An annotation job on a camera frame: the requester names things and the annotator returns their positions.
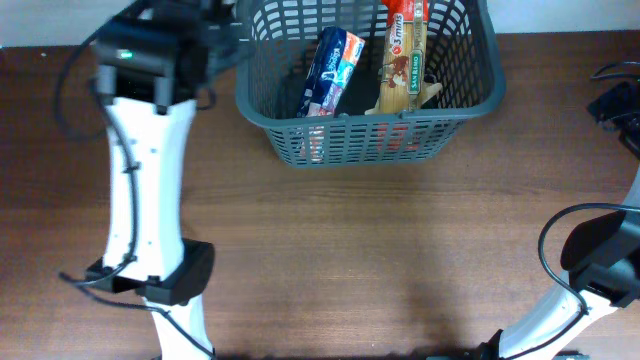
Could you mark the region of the San Remo spaghetti packet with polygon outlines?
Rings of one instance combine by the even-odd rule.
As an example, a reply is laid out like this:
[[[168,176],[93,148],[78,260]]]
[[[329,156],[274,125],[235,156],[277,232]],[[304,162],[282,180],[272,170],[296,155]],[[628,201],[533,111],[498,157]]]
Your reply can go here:
[[[428,101],[425,60],[428,0],[386,0],[379,97],[369,114],[416,111]]]

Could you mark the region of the Kleenex tissue multipack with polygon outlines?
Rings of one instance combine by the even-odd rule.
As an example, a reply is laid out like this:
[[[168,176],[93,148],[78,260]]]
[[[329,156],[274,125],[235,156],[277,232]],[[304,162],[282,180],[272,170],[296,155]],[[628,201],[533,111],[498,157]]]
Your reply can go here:
[[[336,26],[321,31],[297,106],[297,118],[336,113],[365,44],[364,39]]]

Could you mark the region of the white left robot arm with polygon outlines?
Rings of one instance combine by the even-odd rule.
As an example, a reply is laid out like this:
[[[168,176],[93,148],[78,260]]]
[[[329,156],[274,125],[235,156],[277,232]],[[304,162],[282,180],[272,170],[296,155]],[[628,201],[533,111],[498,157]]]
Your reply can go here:
[[[105,305],[136,293],[165,359],[215,355],[203,308],[215,250],[183,237],[180,201],[198,94],[245,58],[239,31],[231,1],[138,1],[95,40],[90,91],[109,142],[110,226],[77,286]]]

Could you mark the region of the grey plastic basket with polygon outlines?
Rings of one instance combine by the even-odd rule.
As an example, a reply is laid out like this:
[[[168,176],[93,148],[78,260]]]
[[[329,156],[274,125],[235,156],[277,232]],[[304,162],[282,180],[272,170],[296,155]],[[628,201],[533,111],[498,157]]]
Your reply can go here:
[[[379,97],[387,9],[378,0],[244,0],[237,15],[250,58],[237,70],[236,104],[282,161],[298,168],[406,163],[436,155],[468,120],[494,111],[506,83],[485,0],[431,1],[425,77],[443,88],[416,111],[371,115]],[[364,39],[335,114],[297,115],[320,32]]]

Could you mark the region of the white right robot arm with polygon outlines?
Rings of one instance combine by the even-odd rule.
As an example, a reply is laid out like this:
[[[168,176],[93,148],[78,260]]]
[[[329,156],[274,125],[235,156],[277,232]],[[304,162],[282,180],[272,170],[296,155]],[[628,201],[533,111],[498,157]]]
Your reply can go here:
[[[546,237],[561,218],[586,210],[606,213],[571,231],[556,273],[545,256]],[[639,180],[621,204],[583,203],[556,213],[541,230],[537,250],[554,285],[517,323],[480,344],[473,359],[556,359],[593,323],[639,299]]]

